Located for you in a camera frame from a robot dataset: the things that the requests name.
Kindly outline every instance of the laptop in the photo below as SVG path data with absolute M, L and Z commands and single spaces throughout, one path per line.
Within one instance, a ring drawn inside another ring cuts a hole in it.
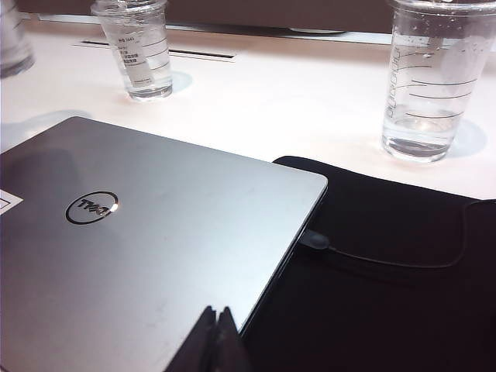
M 325 177 L 83 118 L 2 154 L 2 368 L 161 372 L 248 326 Z

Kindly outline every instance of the dell logo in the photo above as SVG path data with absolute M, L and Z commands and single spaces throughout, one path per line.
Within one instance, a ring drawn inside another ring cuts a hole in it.
M 84 205 L 86 205 L 84 209 L 87 209 L 88 212 L 95 212 L 97 215 L 103 215 L 110 210 L 109 207 L 101 207 L 100 204 L 96 204 L 93 201 L 81 199 L 81 203 L 78 205 L 78 208 L 81 208 Z
M 74 200 L 65 212 L 67 221 L 87 225 L 104 219 L 119 207 L 117 195 L 110 191 L 96 191 Z

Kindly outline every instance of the table surface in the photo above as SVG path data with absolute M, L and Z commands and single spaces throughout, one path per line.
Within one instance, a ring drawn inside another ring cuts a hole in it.
M 445 159 L 415 164 L 381 148 L 388 45 L 172 29 L 174 92 L 135 102 L 99 25 L 24 21 L 36 63 L 2 80 L 2 152 L 74 116 L 272 161 L 319 160 L 361 174 L 474 198 L 496 190 L 496 53 Z

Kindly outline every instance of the cup rim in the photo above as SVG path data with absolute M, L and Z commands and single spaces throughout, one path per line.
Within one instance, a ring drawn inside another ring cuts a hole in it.
M 96 16 L 101 17 L 122 17 L 122 16 L 132 16 L 136 14 L 142 14 L 147 12 L 156 12 L 157 10 L 165 9 L 168 0 L 149 0 L 149 1 L 128 1 L 128 3 L 136 3 L 136 7 L 127 6 L 121 9 L 116 9 L 110 7 L 109 5 L 115 5 L 112 0 L 96 0 L 91 5 L 91 13 Z
M 470 17 L 496 15 L 496 1 L 452 3 L 443 0 L 440 2 L 426 0 L 388 0 L 388 2 L 397 10 L 437 16 Z

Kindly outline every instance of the clear plastic cup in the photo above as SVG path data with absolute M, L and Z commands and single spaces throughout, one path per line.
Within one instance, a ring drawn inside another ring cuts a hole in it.
M 165 29 L 167 0 L 97 0 L 98 16 L 131 98 L 167 97 L 172 92 Z
M 13 0 L 0 1 L 0 26 L 0 76 L 6 78 L 29 69 L 34 57 Z
M 390 0 L 383 147 L 420 162 L 450 148 L 496 36 L 496 2 Z

